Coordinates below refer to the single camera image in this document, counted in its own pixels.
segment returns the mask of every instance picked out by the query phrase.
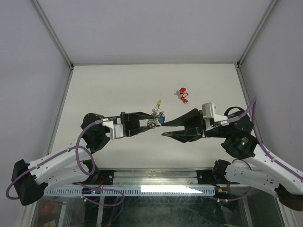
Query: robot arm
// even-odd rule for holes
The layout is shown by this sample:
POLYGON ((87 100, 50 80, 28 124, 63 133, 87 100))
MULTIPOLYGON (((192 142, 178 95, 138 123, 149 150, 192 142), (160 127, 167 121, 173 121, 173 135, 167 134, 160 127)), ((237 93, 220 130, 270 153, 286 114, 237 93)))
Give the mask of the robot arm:
POLYGON ((131 137, 149 130, 150 126, 140 127, 140 120, 146 119, 155 120, 155 116, 143 112, 122 112, 120 116, 114 117, 87 114, 78 139, 45 157, 28 163, 23 159, 15 163, 12 184, 8 187, 6 196, 9 199, 20 199, 25 206, 59 186, 95 181, 99 169, 92 154, 101 150, 109 140, 131 137), (18 197, 10 197, 9 190, 12 186, 15 187, 18 197))
POLYGON ((212 171, 215 179, 221 178, 260 189, 279 198, 289 208, 302 211, 303 172, 281 160, 251 135, 254 124, 247 113, 239 107, 231 107, 221 116, 216 113, 214 104, 203 104, 202 110, 193 109, 162 124, 184 126, 184 130, 165 132, 162 135, 184 143, 207 137, 225 138, 221 146, 229 155, 251 163, 263 172, 250 171, 217 160, 212 171), (239 111, 229 114, 233 108, 238 108, 239 111))

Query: glass panel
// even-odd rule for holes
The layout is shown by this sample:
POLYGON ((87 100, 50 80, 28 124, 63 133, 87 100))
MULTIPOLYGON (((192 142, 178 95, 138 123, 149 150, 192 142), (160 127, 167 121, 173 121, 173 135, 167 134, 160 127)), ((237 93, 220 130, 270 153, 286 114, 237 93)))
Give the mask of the glass panel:
POLYGON ((279 208, 273 196, 255 190, 247 197, 253 226, 258 227, 283 227, 279 208))
MULTIPOLYGON (((223 189, 237 198, 246 187, 223 189)), ((119 196, 92 196, 105 204, 119 196)), ((252 190, 244 200, 217 202, 207 196, 126 196, 118 207, 101 207, 81 198, 44 196, 31 227, 283 227, 273 196, 252 190)))

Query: yellow object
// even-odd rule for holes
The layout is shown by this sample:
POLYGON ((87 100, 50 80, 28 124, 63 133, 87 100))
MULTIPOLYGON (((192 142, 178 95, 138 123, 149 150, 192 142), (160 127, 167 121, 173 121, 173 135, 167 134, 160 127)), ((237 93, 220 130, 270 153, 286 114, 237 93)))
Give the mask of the yellow object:
POLYGON ((159 100, 159 101, 157 102, 157 107, 159 108, 160 105, 161 105, 161 100, 159 100))

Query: red toy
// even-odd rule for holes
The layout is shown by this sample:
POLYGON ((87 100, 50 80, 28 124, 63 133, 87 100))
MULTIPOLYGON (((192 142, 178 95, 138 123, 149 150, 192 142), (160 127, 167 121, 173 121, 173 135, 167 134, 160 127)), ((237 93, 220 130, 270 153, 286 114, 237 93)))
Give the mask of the red toy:
POLYGON ((188 100, 185 98, 188 96, 188 93, 186 92, 186 88, 182 87, 180 90, 177 90, 176 93, 174 93, 183 101, 183 103, 187 104, 188 100))

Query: white table surface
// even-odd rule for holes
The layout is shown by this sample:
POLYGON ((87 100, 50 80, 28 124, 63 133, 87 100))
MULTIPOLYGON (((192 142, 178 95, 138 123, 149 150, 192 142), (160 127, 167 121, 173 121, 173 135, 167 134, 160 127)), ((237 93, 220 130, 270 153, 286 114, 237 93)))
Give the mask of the white table surface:
MULTIPOLYGON (((215 103, 220 114, 230 106, 246 108, 232 64, 76 66, 53 151, 77 138, 87 113, 150 113, 159 99, 166 121, 201 109, 207 102, 215 103), (187 105, 174 95, 181 87, 189 93, 187 105)), ((220 146, 224 139, 181 143, 161 136, 173 130, 176 128, 159 127, 131 138, 111 140, 93 155, 96 164, 109 168, 190 168, 213 167, 217 159, 233 160, 220 146)))

